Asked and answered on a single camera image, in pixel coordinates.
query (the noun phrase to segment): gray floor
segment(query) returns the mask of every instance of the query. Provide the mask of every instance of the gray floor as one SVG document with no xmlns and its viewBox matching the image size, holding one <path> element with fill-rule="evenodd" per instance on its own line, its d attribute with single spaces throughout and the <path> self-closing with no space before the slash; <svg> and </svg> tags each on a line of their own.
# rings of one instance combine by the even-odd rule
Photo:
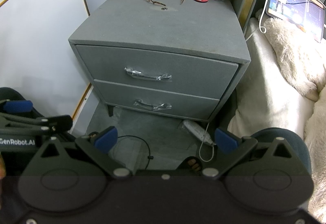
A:
<svg viewBox="0 0 326 224">
<path fill-rule="evenodd" d="M 87 133 L 102 131 L 110 125 L 118 129 L 118 135 L 134 135 L 147 141 L 154 159 L 148 169 L 174 170 L 186 157 L 199 157 L 201 142 L 183 127 L 182 120 L 147 114 L 119 107 L 114 108 L 114 115 L 109 117 L 106 105 L 99 103 Z M 203 145 L 202 157 L 211 158 L 212 148 Z M 109 155 L 123 163 L 131 171 L 144 169 L 148 161 L 146 144 L 135 138 L 122 138 L 110 151 Z"/>
</svg>

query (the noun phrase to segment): tablet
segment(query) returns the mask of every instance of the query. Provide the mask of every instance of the tablet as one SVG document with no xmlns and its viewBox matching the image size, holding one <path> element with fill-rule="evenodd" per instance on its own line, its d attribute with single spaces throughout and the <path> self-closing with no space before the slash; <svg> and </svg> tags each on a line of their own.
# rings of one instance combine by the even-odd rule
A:
<svg viewBox="0 0 326 224">
<path fill-rule="evenodd" d="M 267 6 L 267 15 L 294 23 L 317 42 L 321 42 L 325 5 L 320 0 L 269 0 Z"/>
</svg>

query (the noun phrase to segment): plastic wrap on handle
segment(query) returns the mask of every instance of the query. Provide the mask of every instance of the plastic wrap on handle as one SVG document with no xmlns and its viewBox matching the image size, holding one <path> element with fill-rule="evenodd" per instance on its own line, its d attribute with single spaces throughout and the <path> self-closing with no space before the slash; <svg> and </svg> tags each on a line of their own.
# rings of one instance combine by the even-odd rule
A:
<svg viewBox="0 0 326 224">
<path fill-rule="evenodd" d="M 146 79 L 149 81 L 172 81 L 172 76 L 167 73 L 164 73 L 161 76 L 151 76 L 151 75 L 146 75 L 133 68 L 124 68 L 124 70 L 133 78 Z"/>
<path fill-rule="evenodd" d="M 134 102 L 134 105 L 143 107 L 143 108 L 145 108 L 147 110 L 150 110 L 150 111 L 162 111 L 162 110 L 167 110 L 167 109 L 172 108 L 172 105 L 169 104 L 169 103 L 160 104 L 160 105 L 158 105 L 158 104 L 147 104 L 147 103 L 144 103 L 141 99 L 137 99 Z"/>
</svg>

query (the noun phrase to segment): person's finger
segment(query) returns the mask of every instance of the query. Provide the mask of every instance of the person's finger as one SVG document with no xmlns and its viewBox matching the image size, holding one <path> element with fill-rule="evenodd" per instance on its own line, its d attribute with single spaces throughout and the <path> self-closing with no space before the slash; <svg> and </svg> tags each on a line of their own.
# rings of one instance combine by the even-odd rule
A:
<svg viewBox="0 0 326 224">
<path fill-rule="evenodd" d="M 195 159 L 191 159 L 191 160 L 188 161 L 189 166 L 193 166 L 195 163 L 196 163 Z"/>
<path fill-rule="evenodd" d="M 0 180 L 6 176 L 6 167 L 4 165 L 4 160 L 0 154 Z"/>
<path fill-rule="evenodd" d="M 2 179 L 6 176 L 6 167 L 4 165 L 4 160 L 0 154 L 0 209 L 2 206 L 2 199 L 1 199 L 1 194 L 2 194 Z"/>
</svg>

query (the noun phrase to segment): nightstand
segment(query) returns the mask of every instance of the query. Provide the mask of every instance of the nightstand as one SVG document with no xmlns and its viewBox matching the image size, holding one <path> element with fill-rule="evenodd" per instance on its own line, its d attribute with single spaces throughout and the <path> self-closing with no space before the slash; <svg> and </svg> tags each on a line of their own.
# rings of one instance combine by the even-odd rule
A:
<svg viewBox="0 0 326 224">
<path fill-rule="evenodd" d="M 250 63 L 229 1 L 107 0 L 69 38 L 108 105 L 211 121 Z"/>
</svg>

